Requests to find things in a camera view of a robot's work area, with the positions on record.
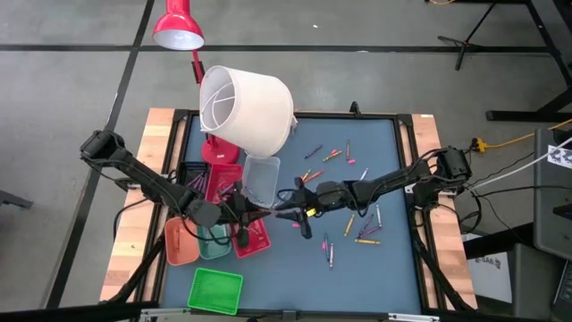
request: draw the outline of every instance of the yellow crayon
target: yellow crayon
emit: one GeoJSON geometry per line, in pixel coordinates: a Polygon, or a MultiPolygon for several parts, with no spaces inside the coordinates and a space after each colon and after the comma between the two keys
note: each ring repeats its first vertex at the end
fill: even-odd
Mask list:
{"type": "Polygon", "coordinates": [[[329,155],[328,157],[325,157],[324,160],[322,160],[322,161],[326,162],[326,161],[328,161],[329,159],[331,159],[331,158],[333,158],[333,157],[337,157],[337,156],[339,156],[339,155],[341,154],[341,152],[342,152],[342,151],[338,151],[338,152],[336,152],[336,153],[332,153],[332,154],[329,155]]]}
{"type": "Polygon", "coordinates": [[[302,176],[302,182],[304,182],[304,180],[306,180],[306,178],[308,177],[308,175],[312,172],[312,169],[309,169],[308,171],[306,171],[306,173],[302,176]]]}
{"type": "Polygon", "coordinates": [[[355,217],[355,216],[356,216],[356,215],[351,215],[351,218],[349,219],[348,226],[346,227],[346,231],[343,233],[344,237],[347,237],[347,236],[348,236],[349,229],[351,228],[351,223],[354,222],[354,217],[355,217]]]}
{"type": "Polygon", "coordinates": [[[365,239],[361,239],[361,238],[356,238],[354,241],[359,242],[359,243],[371,243],[371,244],[375,244],[375,245],[379,245],[382,243],[381,241],[365,240],[365,239]]]}

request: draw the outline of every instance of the yellow cable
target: yellow cable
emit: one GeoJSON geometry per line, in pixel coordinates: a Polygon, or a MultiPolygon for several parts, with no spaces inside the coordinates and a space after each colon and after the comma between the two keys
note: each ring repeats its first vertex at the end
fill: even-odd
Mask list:
{"type": "MultiPolygon", "coordinates": [[[[562,122],[562,123],[560,123],[560,124],[556,124],[556,125],[554,125],[554,126],[548,128],[548,130],[558,129],[558,128],[560,128],[560,127],[562,127],[562,126],[564,126],[564,125],[566,125],[566,124],[568,124],[568,123],[572,123],[572,119],[569,119],[569,120],[567,120],[567,121],[565,121],[565,122],[562,122]]],[[[516,138],[516,139],[513,139],[513,140],[506,141],[506,142],[504,142],[504,143],[495,144],[495,145],[486,144],[482,139],[478,139],[478,138],[477,138],[477,139],[476,139],[476,140],[477,140],[476,149],[477,149],[478,152],[484,153],[484,151],[485,151],[486,149],[488,149],[488,148],[504,148],[504,147],[506,147],[506,146],[508,146],[508,145],[510,145],[510,144],[520,142],[521,140],[526,140],[526,139],[528,139],[528,138],[532,138],[533,136],[534,136],[534,132],[528,133],[527,135],[521,136],[520,138],[516,138]]]]}
{"type": "Polygon", "coordinates": [[[437,1],[435,1],[435,0],[429,0],[430,3],[432,3],[432,4],[437,4],[437,5],[452,4],[452,3],[454,3],[455,1],[456,1],[456,0],[447,0],[447,1],[441,3],[441,2],[437,2],[437,1]]]}

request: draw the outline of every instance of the wooden board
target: wooden board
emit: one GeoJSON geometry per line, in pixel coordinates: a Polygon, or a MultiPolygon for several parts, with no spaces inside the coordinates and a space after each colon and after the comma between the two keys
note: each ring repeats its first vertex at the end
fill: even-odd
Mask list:
{"type": "MultiPolygon", "coordinates": [[[[143,132],[143,139],[139,147],[137,159],[158,173],[161,171],[163,165],[173,114],[174,109],[151,108],[143,132]]],[[[419,155],[429,149],[439,148],[441,146],[437,134],[437,126],[432,115],[414,114],[413,121],[417,153],[419,155]]],[[[175,149],[172,153],[172,169],[176,167],[176,160],[181,150],[182,132],[183,129],[180,125],[180,128],[177,130],[175,149]]],[[[403,134],[406,160],[408,163],[411,163],[408,136],[404,126],[401,132],[403,134]]],[[[139,199],[142,199],[139,191],[130,191],[125,200],[125,204],[128,205],[139,199]]],[[[448,198],[440,198],[440,203],[454,207],[452,201],[448,198]]],[[[123,214],[109,267],[107,268],[107,275],[100,296],[101,300],[106,300],[114,296],[139,265],[143,256],[152,210],[153,204],[145,202],[123,214]]],[[[433,226],[439,265],[443,273],[447,276],[453,287],[461,294],[463,299],[469,305],[476,308],[471,275],[455,214],[446,208],[437,208],[432,211],[431,223],[433,226]]],[[[147,276],[144,299],[150,298],[150,290],[153,287],[155,271],[156,266],[153,265],[147,276]]],[[[436,308],[437,300],[435,297],[433,279],[431,278],[431,272],[426,267],[424,268],[424,274],[430,306],[436,308]]]]}
{"type": "MultiPolygon", "coordinates": [[[[151,108],[139,145],[137,159],[159,174],[163,167],[174,111],[172,108],[151,108]]],[[[176,168],[176,160],[181,149],[182,132],[181,134],[178,133],[175,141],[177,148],[172,153],[172,160],[175,161],[171,162],[171,169],[176,168]]],[[[143,195],[140,190],[129,191],[125,205],[141,199],[143,199],[143,195]]],[[[123,212],[109,259],[104,285],[99,295],[101,301],[108,300],[119,292],[143,259],[152,212],[153,203],[150,201],[143,202],[123,212]]],[[[150,298],[149,289],[152,284],[153,280],[150,280],[150,283],[147,280],[145,292],[147,299],[150,298]]]]}
{"type": "MultiPolygon", "coordinates": [[[[417,154],[421,156],[430,149],[440,148],[441,143],[439,142],[437,125],[433,116],[429,114],[413,114],[412,117],[417,154]]],[[[412,162],[412,158],[405,125],[401,126],[401,137],[403,138],[406,162],[409,165],[412,162]]],[[[452,199],[444,196],[439,197],[439,203],[453,209],[455,208],[452,199]]],[[[431,211],[430,218],[435,248],[437,249],[437,260],[439,261],[441,271],[447,276],[447,279],[449,279],[449,282],[461,295],[463,300],[471,307],[476,308],[476,297],[473,291],[471,272],[468,268],[467,257],[465,256],[465,249],[463,248],[463,241],[461,240],[461,232],[458,228],[457,216],[450,209],[439,207],[431,211]]],[[[417,212],[416,220],[418,223],[422,222],[420,212],[417,212]]],[[[419,228],[419,233],[421,234],[421,239],[425,242],[425,232],[423,228],[419,228]]],[[[431,271],[427,265],[423,264],[423,267],[429,306],[431,308],[437,308],[437,297],[431,271]]],[[[449,309],[453,309],[449,300],[447,300],[447,306],[449,309]]]]}

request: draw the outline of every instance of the green basket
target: green basket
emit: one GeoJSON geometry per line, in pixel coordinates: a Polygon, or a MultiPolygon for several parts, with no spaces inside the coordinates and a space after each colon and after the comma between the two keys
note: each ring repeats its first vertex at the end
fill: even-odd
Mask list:
{"type": "Polygon", "coordinates": [[[197,268],[187,305],[222,314],[236,315],[242,275],[197,268]]]}

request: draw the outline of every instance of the concrete floor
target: concrete floor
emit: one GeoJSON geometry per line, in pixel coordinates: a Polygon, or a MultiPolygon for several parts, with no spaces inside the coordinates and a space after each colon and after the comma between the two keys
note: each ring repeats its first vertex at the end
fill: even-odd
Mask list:
{"type": "MultiPolygon", "coordinates": [[[[4,0],[0,44],[130,45],[143,0],[4,0]]],[[[572,62],[572,38],[550,1],[535,1],[559,49],[572,62]]],[[[422,0],[196,0],[193,15],[209,45],[441,46],[438,35],[463,38],[485,4],[435,6],[422,0]]],[[[157,0],[143,44],[164,11],[157,0]]],[[[474,42],[540,46],[528,12],[498,5],[474,42]]],[[[106,122],[128,53],[0,52],[0,189],[33,199],[31,210],[0,208],[0,310],[43,305],[56,257],[80,197],[88,167],[79,146],[106,122]]],[[[503,142],[544,124],[489,123],[489,109],[534,110],[565,85],[546,55],[470,55],[460,72],[447,54],[201,53],[206,68],[222,64],[272,74],[290,88],[300,110],[346,111],[356,100],[365,112],[434,114],[442,145],[468,146],[474,136],[503,142]]],[[[140,53],[116,131],[137,152],[147,110],[197,108],[190,53],[140,53]]],[[[473,156],[475,178],[532,151],[532,141],[473,156]]],[[[528,185],[523,172],[491,189],[528,185]]],[[[495,195],[509,225],[532,219],[532,192],[495,195]]],[[[113,246],[114,213],[124,193],[100,181],[62,305],[98,300],[113,246]]],[[[459,198],[461,215],[474,210],[459,198]]],[[[503,226],[485,207],[479,230],[503,226]]]]}

